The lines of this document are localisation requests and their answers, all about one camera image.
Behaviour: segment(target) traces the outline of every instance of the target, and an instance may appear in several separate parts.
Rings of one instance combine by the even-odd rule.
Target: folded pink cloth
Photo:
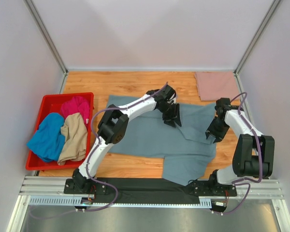
[[[64,119],[66,119],[69,115],[80,113],[85,124],[88,124],[89,122],[89,111],[89,102],[81,96],[75,96],[71,100],[66,101],[62,104],[60,109]]]
[[[231,100],[239,94],[232,72],[196,72],[194,77],[202,101]]]

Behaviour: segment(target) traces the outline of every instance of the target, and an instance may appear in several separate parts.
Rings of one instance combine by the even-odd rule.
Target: wooden table
[[[201,101],[196,87],[194,72],[70,72],[64,93],[93,92],[94,110],[106,108],[109,95],[141,97],[148,90],[161,88],[166,82],[174,88],[179,103],[206,105],[212,101]],[[103,114],[94,121],[94,127]],[[208,164],[204,178],[215,169],[232,163],[237,138],[230,129],[224,140],[217,144],[217,154]],[[97,170],[98,177],[161,178],[163,159],[143,158],[108,153]],[[71,176],[74,169],[48,170],[40,176]]]

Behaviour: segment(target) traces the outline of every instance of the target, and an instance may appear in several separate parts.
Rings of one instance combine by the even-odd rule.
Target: floor
[[[161,88],[166,82],[178,94],[179,103],[206,105],[212,101],[201,101],[198,96],[194,72],[69,72],[64,93],[93,92],[93,113],[106,108],[109,95],[141,97],[148,90]],[[94,122],[95,128],[102,114]],[[224,140],[217,144],[217,154],[207,166],[204,178],[215,169],[232,163],[237,138],[229,129]],[[97,171],[97,177],[161,178],[163,159],[143,158],[109,153]],[[40,176],[71,176],[74,169],[48,170]]]

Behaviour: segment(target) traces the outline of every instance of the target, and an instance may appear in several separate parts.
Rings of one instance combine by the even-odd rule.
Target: folded cloth
[[[60,113],[63,115],[64,119],[69,115],[81,113],[85,124],[89,122],[89,111],[89,102],[81,96],[75,96],[71,100],[66,101],[62,104],[60,109]]]
[[[87,144],[87,129],[80,113],[69,115],[61,134],[65,136],[65,144],[58,159],[58,165],[64,165],[67,160],[80,161],[85,158]]]
[[[64,119],[60,114],[50,113],[27,143],[27,147],[44,162],[57,161],[64,145],[60,133]]]
[[[125,105],[133,97],[110,96],[107,105]],[[205,131],[215,115],[215,105],[180,104],[182,127],[165,125],[162,113],[154,110],[130,121],[122,141],[110,152],[164,158],[162,178],[181,185],[204,175],[207,164],[216,155],[214,138]]]
[[[232,72],[196,72],[194,77],[202,101],[232,99],[239,94]]]

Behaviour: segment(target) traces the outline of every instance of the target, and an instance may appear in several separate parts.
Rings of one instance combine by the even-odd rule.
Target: white panel
[[[34,0],[69,69],[234,70],[272,0]]]
[[[58,93],[63,73],[23,1],[0,1],[0,232],[24,179],[43,95]]]
[[[282,1],[240,80],[256,126],[275,138],[273,176],[290,211],[290,0]]]

